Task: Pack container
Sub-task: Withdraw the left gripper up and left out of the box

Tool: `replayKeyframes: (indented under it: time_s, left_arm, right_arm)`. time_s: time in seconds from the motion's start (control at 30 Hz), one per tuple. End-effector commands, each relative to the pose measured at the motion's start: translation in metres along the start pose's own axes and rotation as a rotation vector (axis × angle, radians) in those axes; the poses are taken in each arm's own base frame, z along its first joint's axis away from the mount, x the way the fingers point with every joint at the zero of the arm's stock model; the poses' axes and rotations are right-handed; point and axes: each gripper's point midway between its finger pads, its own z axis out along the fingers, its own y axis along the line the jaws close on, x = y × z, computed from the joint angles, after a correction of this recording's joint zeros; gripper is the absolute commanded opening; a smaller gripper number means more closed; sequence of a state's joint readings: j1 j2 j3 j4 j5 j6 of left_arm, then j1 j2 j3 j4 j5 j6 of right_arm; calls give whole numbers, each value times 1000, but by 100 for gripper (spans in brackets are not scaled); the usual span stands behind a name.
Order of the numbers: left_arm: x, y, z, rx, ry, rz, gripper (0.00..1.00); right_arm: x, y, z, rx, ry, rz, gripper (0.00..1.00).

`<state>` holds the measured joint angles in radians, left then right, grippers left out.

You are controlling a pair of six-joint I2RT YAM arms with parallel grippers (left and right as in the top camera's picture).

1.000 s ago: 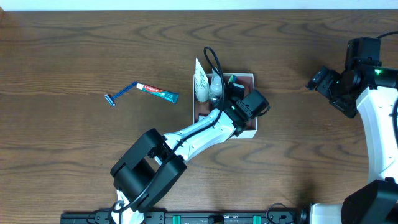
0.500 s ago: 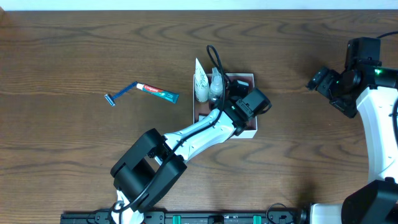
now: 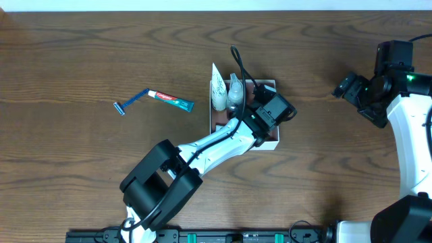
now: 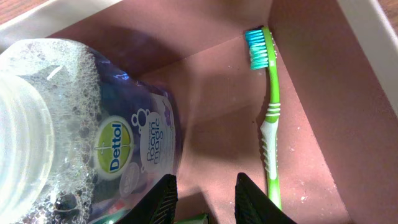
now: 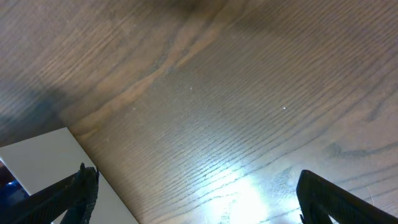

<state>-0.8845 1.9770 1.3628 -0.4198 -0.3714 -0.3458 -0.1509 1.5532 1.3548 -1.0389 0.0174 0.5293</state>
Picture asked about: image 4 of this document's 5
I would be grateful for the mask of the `green Dettol soap box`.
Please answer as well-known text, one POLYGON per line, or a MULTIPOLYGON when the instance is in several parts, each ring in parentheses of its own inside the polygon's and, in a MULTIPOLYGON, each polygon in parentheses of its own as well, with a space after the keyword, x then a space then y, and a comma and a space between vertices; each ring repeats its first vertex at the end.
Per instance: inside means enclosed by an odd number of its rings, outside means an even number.
POLYGON ((175 224, 209 224, 209 216, 207 213, 202 213, 185 220, 177 221, 175 224))

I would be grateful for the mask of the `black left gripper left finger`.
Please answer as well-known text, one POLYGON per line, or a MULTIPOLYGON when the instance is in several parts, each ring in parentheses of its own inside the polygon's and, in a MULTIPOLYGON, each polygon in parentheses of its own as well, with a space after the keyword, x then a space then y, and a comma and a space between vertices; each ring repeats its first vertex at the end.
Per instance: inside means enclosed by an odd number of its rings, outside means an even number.
POLYGON ((173 224, 177 202, 177 178, 165 174, 117 224, 173 224))

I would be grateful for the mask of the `cream box with pink inside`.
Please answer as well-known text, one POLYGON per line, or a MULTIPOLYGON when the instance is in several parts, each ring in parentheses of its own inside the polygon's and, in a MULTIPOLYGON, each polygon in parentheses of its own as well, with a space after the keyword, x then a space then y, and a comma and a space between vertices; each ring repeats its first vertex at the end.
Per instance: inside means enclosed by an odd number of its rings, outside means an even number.
POLYGON ((179 218, 231 223, 233 182, 257 183, 263 72, 243 31, 268 24, 282 85, 284 210, 300 223, 397 222, 397 115, 338 1, 51 1, 1 26, 1 48, 66 37, 171 85, 187 127, 179 218))

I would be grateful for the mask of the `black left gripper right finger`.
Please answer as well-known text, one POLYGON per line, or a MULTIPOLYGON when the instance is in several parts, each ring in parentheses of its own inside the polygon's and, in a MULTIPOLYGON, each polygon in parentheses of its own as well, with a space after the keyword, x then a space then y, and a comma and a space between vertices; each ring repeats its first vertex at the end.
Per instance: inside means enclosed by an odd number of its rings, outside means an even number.
POLYGON ((237 224, 297 224, 277 208, 244 172, 237 174, 234 217, 237 224))

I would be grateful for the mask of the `clear blue soap pump bottle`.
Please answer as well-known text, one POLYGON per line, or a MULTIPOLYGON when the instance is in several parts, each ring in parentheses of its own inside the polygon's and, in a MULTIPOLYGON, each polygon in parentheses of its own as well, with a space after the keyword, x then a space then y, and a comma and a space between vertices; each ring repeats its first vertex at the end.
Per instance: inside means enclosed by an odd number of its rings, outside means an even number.
POLYGON ((2 223, 118 223, 181 154, 169 91, 74 40, 2 52, 2 223))

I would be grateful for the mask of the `green white toothbrush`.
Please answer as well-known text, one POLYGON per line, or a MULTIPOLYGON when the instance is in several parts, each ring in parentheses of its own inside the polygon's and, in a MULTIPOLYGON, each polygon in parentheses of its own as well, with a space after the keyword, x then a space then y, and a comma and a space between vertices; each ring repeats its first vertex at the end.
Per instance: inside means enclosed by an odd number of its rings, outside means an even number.
POLYGON ((261 124, 261 147, 264 155, 264 169, 267 172, 267 196, 281 209, 282 200, 278 174, 278 129, 281 111, 277 53, 274 38, 268 27, 259 27, 245 32, 249 47, 251 69, 265 69, 269 72, 270 97, 261 124))

